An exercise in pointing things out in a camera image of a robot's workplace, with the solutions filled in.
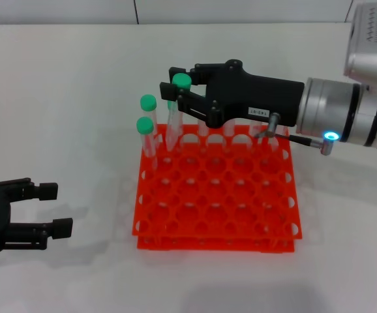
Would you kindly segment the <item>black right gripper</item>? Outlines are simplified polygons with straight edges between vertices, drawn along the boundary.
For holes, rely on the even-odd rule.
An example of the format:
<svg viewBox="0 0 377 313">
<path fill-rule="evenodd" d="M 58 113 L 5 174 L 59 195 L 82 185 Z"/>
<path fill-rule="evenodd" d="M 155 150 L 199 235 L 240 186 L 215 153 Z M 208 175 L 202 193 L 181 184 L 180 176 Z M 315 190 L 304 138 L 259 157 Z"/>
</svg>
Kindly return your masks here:
<svg viewBox="0 0 377 313">
<path fill-rule="evenodd" d="M 161 98 L 177 102 L 179 111 L 204 121 L 210 128 L 219 128 L 231 119 L 267 123 L 273 113 L 279 115 L 280 125 L 296 125 L 303 82 L 249 74 L 239 60 L 197 63 L 190 70 L 170 67 L 170 81 L 176 74 L 189 75 L 192 85 L 206 85 L 205 97 L 162 82 Z"/>
</svg>

